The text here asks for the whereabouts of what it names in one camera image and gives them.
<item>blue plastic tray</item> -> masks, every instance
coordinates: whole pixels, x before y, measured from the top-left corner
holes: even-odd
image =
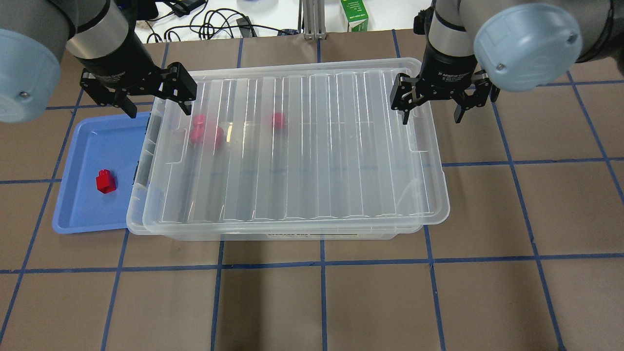
[[[134,172],[149,112],[94,117],[76,126],[52,227],[60,234],[125,228]],[[117,190],[103,194],[95,185],[101,169],[110,170]]]

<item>transparent plastic lid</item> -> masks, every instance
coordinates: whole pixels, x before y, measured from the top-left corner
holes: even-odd
[[[129,209],[139,226],[142,209],[145,230],[133,232],[396,234],[443,221],[431,108],[404,126],[389,106],[396,74],[419,68],[405,58],[194,72],[191,116],[154,105]]]

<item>green box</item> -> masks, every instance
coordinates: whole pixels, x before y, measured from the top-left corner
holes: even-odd
[[[366,32],[368,30],[368,12],[362,0],[340,0],[343,5],[344,21],[348,32]]]

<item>white floor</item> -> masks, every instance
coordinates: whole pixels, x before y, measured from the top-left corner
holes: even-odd
[[[407,29],[412,28],[414,16],[421,9],[427,8],[431,0],[364,0],[364,5],[370,16],[369,31],[382,31],[387,29]],[[169,7],[158,3],[160,16],[170,12]],[[278,29],[297,29],[299,0],[208,0],[206,11],[210,9],[231,8],[247,15],[253,24],[275,27]],[[196,9],[190,16],[178,18],[171,15],[156,23],[152,22],[154,31],[161,36],[164,32],[174,26],[189,24],[191,18],[200,10]],[[236,25],[236,18],[232,17],[230,24]],[[325,26],[328,32],[345,32],[346,26],[341,14],[340,0],[325,0]],[[212,24],[220,26],[223,19],[214,16]],[[203,14],[198,16],[194,22],[196,25],[203,23]],[[235,37],[240,37],[238,28],[232,29]],[[144,22],[137,23],[137,35],[142,42],[146,42],[151,30]],[[175,32],[183,41],[198,40],[198,35],[187,28],[176,29]],[[275,31],[270,29],[256,28],[259,36],[274,36]],[[216,37],[230,37],[230,33],[221,32]]]

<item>black cable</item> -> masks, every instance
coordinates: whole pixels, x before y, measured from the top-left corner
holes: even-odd
[[[173,41],[173,39],[171,39],[171,34],[175,34],[175,36],[178,37],[178,41],[182,41],[182,39],[180,39],[180,36],[178,35],[178,33],[174,32],[174,31],[170,31],[169,33],[167,33],[167,40],[168,41]]]
[[[151,33],[150,35],[148,35],[148,36],[147,36],[147,43],[149,44],[150,39],[152,38],[152,36],[154,36],[154,41],[155,41],[155,42],[159,42],[159,40],[160,40],[160,42],[162,42],[162,37],[161,37],[161,36],[159,36],[159,35],[158,35],[158,33],[156,33],[156,32],[154,31],[154,28],[152,28],[152,25],[151,25],[149,22],[147,22],[147,21],[145,21],[145,23],[146,23],[146,24],[147,24],[147,26],[148,26],[148,27],[152,30],[152,33]]]
[[[281,29],[268,27],[268,26],[262,26],[260,24],[242,24],[242,25],[232,26],[230,24],[230,19],[233,16],[239,15],[239,16],[245,18],[248,22],[249,22],[249,17],[247,17],[242,12],[239,12],[239,11],[234,10],[234,9],[228,9],[228,8],[220,8],[220,9],[216,9],[216,10],[208,10],[206,13],[203,13],[204,10],[206,10],[206,6],[207,5],[208,5],[208,2],[206,2],[204,4],[204,6],[202,7],[202,9],[199,12],[197,12],[193,16],[193,18],[191,18],[191,21],[190,21],[189,24],[184,24],[184,25],[181,25],[181,26],[171,27],[171,28],[167,29],[164,32],[163,37],[165,37],[169,41],[171,41],[171,33],[173,33],[174,35],[176,35],[178,37],[178,40],[180,40],[180,36],[173,30],[174,29],[181,29],[181,28],[188,28],[190,31],[196,33],[198,35],[199,39],[211,39],[215,35],[217,35],[219,32],[224,31],[224,30],[229,30],[230,37],[234,38],[234,33],[232,31],[232,28],[248,28],[248,29],[251,30],[251,32],[253,33],[254,36],[258,36],[256,31],[254,30],[255,27],[265,28],[265,29],[269,29],[269,30],[272,30],[272,31],[276,31],[278,33],[291,35],[291,33],[283,31]],[[230,12],[233,12],[233,14],[229,15],[228,17],[225,17],[225,15],[223,13],[221,13],[221,11],[230,11]],[[202,13],[204,15],[203,16],[203,23],[200,24],[200,25],[194,24],[194,22],[197,19],[197,17],[199,17],[199,15],[201,15]],[[221,26],[214,26],[211,23],[214,15],[221,16],[221,18],[223,19],[223,24]]]
[[[145,20],[145,22],[156,22],[156,21],[160,21],[161,19],[163,19],[163,18],[165,18],[165,17],[169,17],[169,16],[173,15],[174,13],[175,13],[175,12],[171,11],[170,13],[168,13],[168,14],[166,14],[166,15],[164,15],[164,16],[160,16],[160,17],[155,18],[155,19],[147,19],[147,20]]]
[[[270,29],[270,30],[272,30],[272,31],[276,31],[276,32],[278,32],[278,33],[283,33],[283,34],[285,34],[285,35],[287,35],[287,36],[291,35],[290,33],[285,32],[285,31],[282,31],[281,29],[277,29],[277,28],[273,28],[273,27],[268,27],[268,26],[262,26],[262,25],[260,25],[260,24],[243,24],[243,25],[236,25],[236,26],[211,27],[211,28],[212,28],[212,29],[230,29],[230,28],[241,28],[241,27],[249,27],[249,26],[252,26],[252,27],[258,27],[258,28]],[[189,28],[189,29],[191,29],[191,28],[193,28],[193,27],[194,27],[194,28],[201,28],[201,27],[204,27],[204,25],[201,25],[201,26],[191,26],[191,25],[189,25],[189,24],[185,24],[184,26],[175,26],[175,27],[171,27],[171,28],[169,28],[169,29],[167,29],[167,30],[165,31],[165,37],[167,36],[167,33],[168,33],[168,32],[170,32],[170,31],[172,31],[172,30],[174,30],[174,29],[179,29],[179,28]]]
[[[163,1],[163,3],[167,6],[169,6],[169,8],[171,8],[173,10],[173,12],[175,12],[175,10],[177,10],[179,7],[182,8],[182,13],[184,15],[188,15],[191,14],[191,10],[188,8],[188,6],[181,1]]]

